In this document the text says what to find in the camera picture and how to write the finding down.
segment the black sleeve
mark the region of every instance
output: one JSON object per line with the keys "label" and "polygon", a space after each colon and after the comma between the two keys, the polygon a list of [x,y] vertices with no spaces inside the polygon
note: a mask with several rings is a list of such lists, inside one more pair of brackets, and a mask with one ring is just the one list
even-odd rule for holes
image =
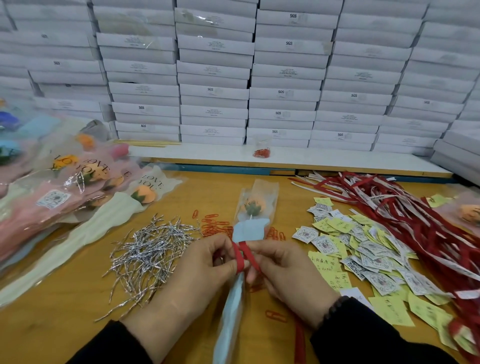
{"label": "black sleeve", "polygon": [[139,341],[118,321],[110,321],[67,364],[153,364]]}
{"label": "black sleeve", "polygon": [[393,326],[354,298],[343,302],[310,342],[321,364],[456,364],[440,348],[405,341]]}

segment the right hand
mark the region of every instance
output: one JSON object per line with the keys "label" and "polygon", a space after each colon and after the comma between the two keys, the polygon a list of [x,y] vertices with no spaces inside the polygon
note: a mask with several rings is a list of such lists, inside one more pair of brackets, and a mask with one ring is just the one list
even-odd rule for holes
{"label": "right hand", "polygon": [[[340,294],[323,279],[307,253],[294,242],[260,240],[247,245],[255,253],[270,294],[317,329]],[[247,283],[252,284],[256,278],[251,267]]]}

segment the qr code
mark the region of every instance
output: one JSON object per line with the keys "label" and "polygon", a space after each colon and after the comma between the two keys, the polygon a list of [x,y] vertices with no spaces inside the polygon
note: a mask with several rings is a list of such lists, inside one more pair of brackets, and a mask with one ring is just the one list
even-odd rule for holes
{"label": "qr code", "polygon": [[65,201],[67,201],[72,194],[68,194],[66,192],[58,191],[58,190],[51,190],[45,196],[40,198],[36,204],[38,206],[43,206],[48,209],[54,209],[57,206],[60,206]]}

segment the pile of ribbons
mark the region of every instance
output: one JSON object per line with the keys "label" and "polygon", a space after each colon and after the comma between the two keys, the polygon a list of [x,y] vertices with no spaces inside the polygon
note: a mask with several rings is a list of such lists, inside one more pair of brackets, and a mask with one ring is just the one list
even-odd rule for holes
{"label": "pile of ribbons", "polygon": [[[309,178],[290,179],[298,187],[354,205],[413,249],[443,288],[453,294],[459,317],[450,323],[450,334],[454,336],[462,325],[469,327],[480,351],[479,237],[445,220],[425,198],[417,198],[378,175],[343,172],[324,178],[314,173]],[[480,363],[479,357],[460,350],[471,362]]]}

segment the white shelf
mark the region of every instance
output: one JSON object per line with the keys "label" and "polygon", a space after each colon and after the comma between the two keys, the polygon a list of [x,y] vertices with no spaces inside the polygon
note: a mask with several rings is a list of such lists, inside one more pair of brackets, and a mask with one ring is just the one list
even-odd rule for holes
{"label": "white shelf", "polygon": [[317,148],[273,147],[270,158],[253,156],[253,146],[181,144],[164,148],[131,146],[130,155],[168,163],[288,168],[406,176],[451,177],[452,173],[410,154]]}

